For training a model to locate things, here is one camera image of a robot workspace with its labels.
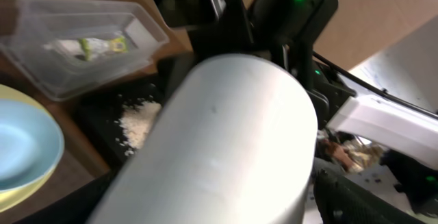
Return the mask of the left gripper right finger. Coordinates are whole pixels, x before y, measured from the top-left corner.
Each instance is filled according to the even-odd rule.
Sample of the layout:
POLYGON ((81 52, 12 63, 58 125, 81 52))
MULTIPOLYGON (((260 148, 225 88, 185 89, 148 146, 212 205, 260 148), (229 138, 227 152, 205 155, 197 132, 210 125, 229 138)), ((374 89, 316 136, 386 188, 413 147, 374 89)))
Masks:
POLYGON ((313 193, 324 224, 422 224, 330 169, 315 174, 313 193))

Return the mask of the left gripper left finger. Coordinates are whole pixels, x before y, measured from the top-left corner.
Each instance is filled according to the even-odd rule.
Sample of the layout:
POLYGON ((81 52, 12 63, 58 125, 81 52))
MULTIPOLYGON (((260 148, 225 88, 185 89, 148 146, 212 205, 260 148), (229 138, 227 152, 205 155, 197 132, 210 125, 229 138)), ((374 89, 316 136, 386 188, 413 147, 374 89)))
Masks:
POLYGON ((120 169, 112 170, 14 224, 84 224, 120 169))

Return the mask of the yellow plate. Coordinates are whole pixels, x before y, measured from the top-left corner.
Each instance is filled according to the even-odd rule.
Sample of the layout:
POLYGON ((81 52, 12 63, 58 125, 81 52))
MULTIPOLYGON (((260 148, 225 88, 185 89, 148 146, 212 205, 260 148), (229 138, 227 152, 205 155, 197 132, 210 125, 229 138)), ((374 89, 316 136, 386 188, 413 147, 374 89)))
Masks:
MULTIPOLYGON (((26 95, 25 93, 6 86, 1 85, 1 100, 17 101, 30 105, 47 116, 53 119, 51 113, 38 101, 26 95)), ((50 169, 47 169, 41 174, 37 174, 35 179, 25 176, 23 173, 30 173, 29 168, 19 174, 13 175, 12 178, 1 182, 1 212, 5 212, 14 206, 22 203, 24 200, 32 196, 42 186, 46 184, 52 174, 55 172, 59 162, 56 162, 50 169)))

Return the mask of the light blue bowl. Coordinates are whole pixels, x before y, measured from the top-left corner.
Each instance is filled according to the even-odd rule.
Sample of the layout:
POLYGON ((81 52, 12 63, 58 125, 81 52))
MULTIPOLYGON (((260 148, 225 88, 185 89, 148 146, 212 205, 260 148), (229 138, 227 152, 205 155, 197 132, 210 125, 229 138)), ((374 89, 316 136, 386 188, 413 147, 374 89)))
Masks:
POLYGON ((1 100, 1 182, 28 168, 23 174, 35 179, 63 152, 64 135, 54 119, 25 103, 1 100))

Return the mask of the rice food waste pile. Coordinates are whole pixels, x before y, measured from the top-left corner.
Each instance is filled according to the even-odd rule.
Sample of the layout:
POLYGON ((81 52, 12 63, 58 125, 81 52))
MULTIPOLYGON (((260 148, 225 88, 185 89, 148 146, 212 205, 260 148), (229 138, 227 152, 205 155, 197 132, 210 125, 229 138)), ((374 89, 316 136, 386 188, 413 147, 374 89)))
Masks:
POLYGON ((121 116, 114 122, 121 128, 122 135, 115 141, 122 147, 124 155, 130 157, 143 148, 162 105, 149 95, 149 99, 140 97, 124 101, 121 108, 121 116))

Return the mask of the white cup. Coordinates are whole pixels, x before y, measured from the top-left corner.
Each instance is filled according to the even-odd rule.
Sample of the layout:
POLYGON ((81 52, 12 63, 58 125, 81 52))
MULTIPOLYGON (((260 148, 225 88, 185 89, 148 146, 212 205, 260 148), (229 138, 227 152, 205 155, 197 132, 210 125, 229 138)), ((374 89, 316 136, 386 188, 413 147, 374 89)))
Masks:
POLYGON ((90 223, 301 223, 317 116, 287 71, 251 55, 195 66, 90 223))

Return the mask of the green snack wrapper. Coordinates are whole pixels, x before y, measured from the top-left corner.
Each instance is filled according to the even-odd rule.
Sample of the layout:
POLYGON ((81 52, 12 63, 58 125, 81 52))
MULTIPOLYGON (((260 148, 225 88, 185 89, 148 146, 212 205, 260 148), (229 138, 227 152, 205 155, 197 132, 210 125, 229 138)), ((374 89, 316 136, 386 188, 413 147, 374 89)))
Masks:
POLYGON ((46 50, 65 53, 78 60, 92 62, 109 55, 128 52, 124 36, 110 40, 99 38, 78 38, 75 40, 56 40, 43 46, 46 50))

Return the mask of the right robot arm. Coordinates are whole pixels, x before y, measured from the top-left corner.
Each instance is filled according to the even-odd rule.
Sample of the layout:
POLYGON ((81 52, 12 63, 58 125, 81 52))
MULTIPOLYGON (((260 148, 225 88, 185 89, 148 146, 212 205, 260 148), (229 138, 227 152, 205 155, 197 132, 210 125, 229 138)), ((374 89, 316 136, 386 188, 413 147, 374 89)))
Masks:
POLYGON ((313 50, 338 0, 153 0, 170 28, 186 28, 193 63, 267 52, 304 86, 321 128, 389 149, 383 162, 413 211, 437 216, 437 115, 351 75, 313 50))

